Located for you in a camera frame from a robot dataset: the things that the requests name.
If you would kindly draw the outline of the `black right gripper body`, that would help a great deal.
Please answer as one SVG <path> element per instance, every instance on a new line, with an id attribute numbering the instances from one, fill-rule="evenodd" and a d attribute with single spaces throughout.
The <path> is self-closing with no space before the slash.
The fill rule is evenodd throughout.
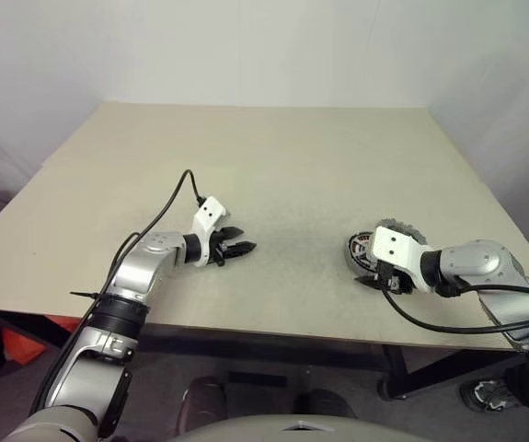
<path id="1" fill-rule="evenodd" d="M 411 294 L 414 290 L 411 277 L 390 263 L 379 262 L 377 275 L 380 288 L 392 294 Z"/>

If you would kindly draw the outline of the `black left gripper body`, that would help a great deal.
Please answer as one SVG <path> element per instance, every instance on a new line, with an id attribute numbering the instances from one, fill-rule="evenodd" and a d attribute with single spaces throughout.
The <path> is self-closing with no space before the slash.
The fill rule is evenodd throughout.
<path id="1" fill-rule="evenodd" d="M 222 267 L 225 264 L 224 251 L 226 250 L 226 229 L 222 227 L 214 230 L 209 239 L 209 264 L 216 264 Z"/>

